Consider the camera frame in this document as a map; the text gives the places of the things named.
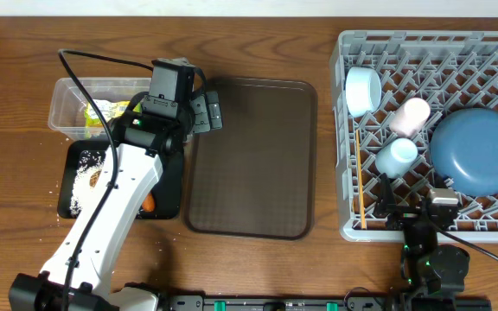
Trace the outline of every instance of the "transparent bin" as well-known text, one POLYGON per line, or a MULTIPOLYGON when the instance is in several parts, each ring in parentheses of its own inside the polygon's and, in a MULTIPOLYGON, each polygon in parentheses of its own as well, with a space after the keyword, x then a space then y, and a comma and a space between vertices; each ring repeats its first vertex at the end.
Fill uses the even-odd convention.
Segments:
MULTIPOLYGON (((407 99, 420 97, 431 107, 430 119, 411 139, 418 159, 391 184, 399 204, 410 193, 427 194, 433 166, 428 145, 443 118, 467 108, 498 111, 498 32, 349 30, 339 35, 329 61, 335 114, 337 164, 335 179, 340 233, 348 241, 403 242, 403 233, 388 231, 386 219, 373 215, 380 192, 374 159, 397 138, 389 130, 393 112, 407 99), (375 113, 353 118, 347 109, 345 79, 351 67, 367 67, 380 76, 382 98, 375 113), (362 180, 356 174, 355 130, 360 129, 362 180), (359 183, 368 230, 361 229, 359 183)), ((445 181, 450 187, 450 180, 445 181)), ((451 233, 470 242, 498 243, 498 194, 457 194, 462 204, 451 233)), ((437 235, 441 242, 445 236, 437 235)))
MULTIPOLYGON (((110 102, 130 100, 139 92, 149 91, 150 78, 80 78, 93 99, 110 102)), ((48 126, 77 141, 87 138, 106 139, 103 128, 86 127, 84 110, 87 100, 70 78, 62 78, 55 84, 48 126)))

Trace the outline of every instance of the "white plastic crate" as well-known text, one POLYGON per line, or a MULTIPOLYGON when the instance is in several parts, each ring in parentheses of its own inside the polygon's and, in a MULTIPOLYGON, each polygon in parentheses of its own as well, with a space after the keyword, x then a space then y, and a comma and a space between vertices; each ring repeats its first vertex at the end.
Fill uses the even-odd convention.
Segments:
MULTIPOLYGON (((407 204, 411 192, 426 194, 433 167, 428 153, 431 134, 439 121, 465 108, 498 111, 498 32, 469 31, 345 31, 339 35, 329 61, 335 114, 337 163, 335 165, 340 233, 348 241, 403 242, 402 232, 385 229, 386 219, 374 211, 380 178, 375 155, 397 138, 389 128, 393 111, 412 97, 425 99, 431 116, 412 140, 419 157, 409 173, 392 182, 396 199, 407 204), (382 100, 375 113, 358 118, 348 114, 344 97, 350 67, 369 67, 379 74, 382 100), (360 129, 362 182, 368 230, 361 229, 358 211, 354 131, 360 129)), ((498 243, 498 194, 470 197, 458 194, 463 208, 452 233, 470 242, 498 243)), ((438 235, 440 241, 449 241, 438 235)))

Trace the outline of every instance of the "white wall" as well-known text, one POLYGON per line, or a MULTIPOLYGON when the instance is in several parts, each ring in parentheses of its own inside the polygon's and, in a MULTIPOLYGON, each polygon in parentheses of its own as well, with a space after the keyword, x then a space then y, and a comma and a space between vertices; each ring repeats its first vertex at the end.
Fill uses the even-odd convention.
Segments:
POLYGON ((498 17, 498 0, 0 0, 0 16, 498 17))

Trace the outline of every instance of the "cable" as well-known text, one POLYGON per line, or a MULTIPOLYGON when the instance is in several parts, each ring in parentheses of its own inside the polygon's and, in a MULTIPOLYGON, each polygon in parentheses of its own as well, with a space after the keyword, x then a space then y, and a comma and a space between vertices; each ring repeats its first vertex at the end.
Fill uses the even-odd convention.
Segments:
POLYGON ((488 256, 488 257, 491 257, 491 258, 493 258, 495 261, 497 261, 497 262, 498 262, 498 256, 497 256, 497 255, 495 255, 494 253, 492 253, 492 252, 490 252, 490 251, 487 251, 487 250, 484 250, 484 249, 483 249, 483 248, 481 248, 480 246, 477 246, 477 245, 475 245, 475 244, 472 244, 472 243, 470 243, 470 242, 468 242, 468 241, 465 241, 465 240, 463 240, 463 239, 461 239, 461 238, 455 237, 454 235, 452 235, 452 234, 448 233, 447 231, 442 230, 441 228, 439 228, 439 227, 438 227, 436 224, 434 224, 434 223, 433 223, 433 222, 432 222, 429 218, 427 218, 427 219, 428 219, 428 222, 430 223, 430 225, 431 225, 431 226, 432 226, 432 227, 433 227, 433 228, 434 228, 437 232, 439 232, 439 233, 443 234, 445 237, 447 237, 447 238, 451 238, 451 239, 453 239, 453 240, 457 241, 457 242, 458 242, 458 243, 460 243, 460 244, 466 245, 466 246, 468 246, 468 247, 469 247, 469 248, 471 248, 471 249, 474 249, 474 250, 476 250, 476 251, 479 251, 479 252, 481 252, 483 255, 486 255, 486 256, 488 256))
MULTIPOLYGON (((362 290, 366 290, 369 294, 372 294, 372 292, 370 290, 368 290, 367 288, 363 288, 362 286, 357 286, 355 288, 352 288, 351 290, 349 290, 347 292, 347 294, 345 294, 345 297, 343 297, 343 304, 347 307, 348 310, 350 311, 353 311, 352 308, 349 307, 349 305, 347 304, 347 299, 351 296, 351 293, 353 293, 354 291, 356 291, 357 289, 362 289, 362 290)), ((380 306, 380 308, 383 310, 384 308, 384 305, 382 303, 380 303, 380 301, 378 299, 376 299, 376 297, 372 297, 374 301, 376 301, 376 303, 378 304, 378 306, 380 306)))
POLYGON ((98 59, 98 60, 107 60, 107 61, 117 62, 120 64, 142 67, 142 68, 149 69, 151 71, 153 70, 153 68, 151 68, 147 65, 136 63, 133 61, 118 60, 118 59, 113 59, 111 57, 105 57, 105 56, 100 56, 100 55, 96 55, 96 54, 89 54, 89 53, 84 53, 84 52, 80 52, 80 51, 68 50, 68 49, 60 49, 59 50, 59 59, 61 60, 62 65, 65 67, 65 70, 67 70, 67 73, 70 76, 70 78, 73 80, 74 84, 80 89, 80 92, 82 93, 82 95, 84 95, 84 97, 87 99, 87 102, 93 108, 93 110, 95 111, 95 114, 97 114, 97 117, 99 118, 99 121, 101 121, 101 124, 103 124, 103 129, 105 130, 107 138, 109 139, 109 146, 111 148, 111 153, 112 153, 111 180, 109 181, 109 184, 107 185, 107 189, 103 193, 101 200, 99 201, 98 205, 95 207, 95 210, 93 211, 92 217, 88 220, 86 227, 84 228, 84 231, 80 234, 80 237, 78 239, 78 243, 76 244, 76 247, 74 248, 73 255, 70 257, 70 259, 68 261, 67 275, 65 276, 65 284, 64 284, 63 290, 62 290, 62 304, 61 304, 62 311, 67 311, 67 309, 68 309, 68 295, 70 292, 70 283, 72 282, 74 267, 78 263, 78 255, 80 254, 80 251, 82 249, 82 245, 84 244, 84 241, 86 240, 87 234, 90 232, 90 229, 92 228, 92 225, 95 222, 95 219, 97 218, 99 212, 101 211, 101 209, 103 208, 103 205, 105 204, 107 198, 109 197, 109 194, 114 189, 114 185, 117 181, 117 176, 118 176, 118 153, 117 153, 117 147, 112 140, 111 129, 109 128, 109 125, 105 121, 105 118, 103 117, 103 114, 99 110, 98 106, 93 101, 93 98, 90 96, 90 94, 87 92, 86 88, 82 85, 80 80, 76 77, 73 70, 68 65, 67 60, 65 59, 65 54, 86 56, 86 57, 90 57, 90 58, 94 58, 94 59, 98 59))

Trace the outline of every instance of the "wooden stick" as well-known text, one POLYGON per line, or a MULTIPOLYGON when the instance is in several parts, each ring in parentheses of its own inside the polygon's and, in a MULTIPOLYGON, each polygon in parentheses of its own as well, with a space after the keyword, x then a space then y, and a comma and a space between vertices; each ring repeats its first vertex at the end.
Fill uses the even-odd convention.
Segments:
POLYGON ((357 129, 355 134, 356 139, 356 170, 359 175, 359 210, 361 211, 361 227, 367 229, 367 220, 364 216, 364 194, 362 193, 362 167, 361 167, 361 133, 357 129))

